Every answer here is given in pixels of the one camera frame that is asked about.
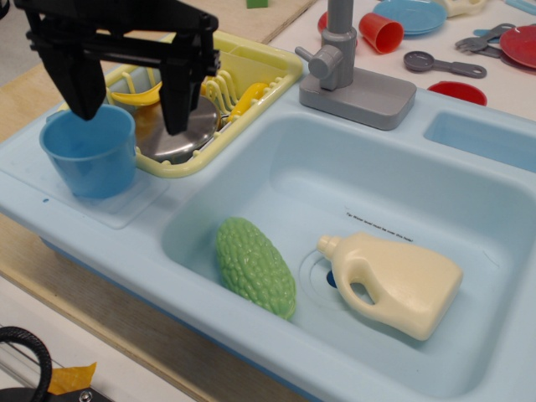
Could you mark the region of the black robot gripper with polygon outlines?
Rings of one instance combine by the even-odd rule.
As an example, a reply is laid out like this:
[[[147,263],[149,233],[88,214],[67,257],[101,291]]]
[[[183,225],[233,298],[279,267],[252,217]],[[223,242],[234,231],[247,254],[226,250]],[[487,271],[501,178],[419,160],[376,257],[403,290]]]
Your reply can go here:
[[[69,108],[88,121],[105,95],[101,60],[158,68],[167,132],[188,128],[200,86],[219,67],[218,19],[179,1],[17,1],[31,48]]]

